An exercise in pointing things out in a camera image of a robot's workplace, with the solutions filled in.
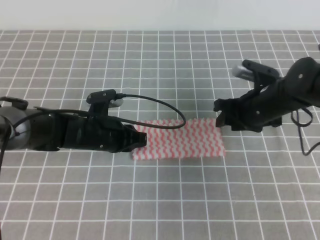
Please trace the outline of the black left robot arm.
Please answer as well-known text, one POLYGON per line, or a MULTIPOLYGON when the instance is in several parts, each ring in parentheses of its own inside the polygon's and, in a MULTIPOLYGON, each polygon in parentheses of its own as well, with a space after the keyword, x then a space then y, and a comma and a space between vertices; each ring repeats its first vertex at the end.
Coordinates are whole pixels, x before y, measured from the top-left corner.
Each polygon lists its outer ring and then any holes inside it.
POLYGON ((147 144, 146 133, 111 116, 92 112, 29 108, 20 98, 1 97, 10 106, 0 108, 0 142, 9 133, 7 150, 29 149, 57 152, 60 149, 131 152, 147 144))

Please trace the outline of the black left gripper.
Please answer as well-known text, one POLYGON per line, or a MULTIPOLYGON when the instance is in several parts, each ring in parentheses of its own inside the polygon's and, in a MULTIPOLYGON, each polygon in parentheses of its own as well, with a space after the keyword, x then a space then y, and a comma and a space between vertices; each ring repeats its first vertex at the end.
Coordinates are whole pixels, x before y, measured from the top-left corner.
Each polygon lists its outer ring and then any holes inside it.
POLYGON ((61 147, 110 153, 131 152, 147 145, 147 134, 117 120, 77 117, 68 120, 61 147))

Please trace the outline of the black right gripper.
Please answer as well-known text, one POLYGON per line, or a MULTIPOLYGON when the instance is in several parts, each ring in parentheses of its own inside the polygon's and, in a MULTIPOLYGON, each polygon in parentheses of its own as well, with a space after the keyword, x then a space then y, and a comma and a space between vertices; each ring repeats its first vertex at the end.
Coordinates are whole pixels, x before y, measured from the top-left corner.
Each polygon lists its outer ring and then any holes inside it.
POLYGON ((263 127, 277 128, 282 125, 284 115, 284 90, 279 84, 269 85, 260 93, 250 90, 238 98, 217 99, 213 111, 221 113, 215 126, 230 126, 232 131, 260 133, 263 127), (231 118, 225 113, 231 112, 231 118))

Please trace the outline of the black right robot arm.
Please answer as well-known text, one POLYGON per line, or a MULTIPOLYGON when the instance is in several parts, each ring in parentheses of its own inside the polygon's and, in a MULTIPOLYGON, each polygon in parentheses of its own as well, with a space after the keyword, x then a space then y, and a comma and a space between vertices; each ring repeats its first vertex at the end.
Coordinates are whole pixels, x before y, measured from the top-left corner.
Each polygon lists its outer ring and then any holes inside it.
POLYGON ((241 97, 215 100, 218 128, 259 133, 263 127, 279 127, 286 114, 320 106, 320 65, 311 57, 297 60, 285 76, 247 59, 232 69, 232 75, 254 86, 241 97))

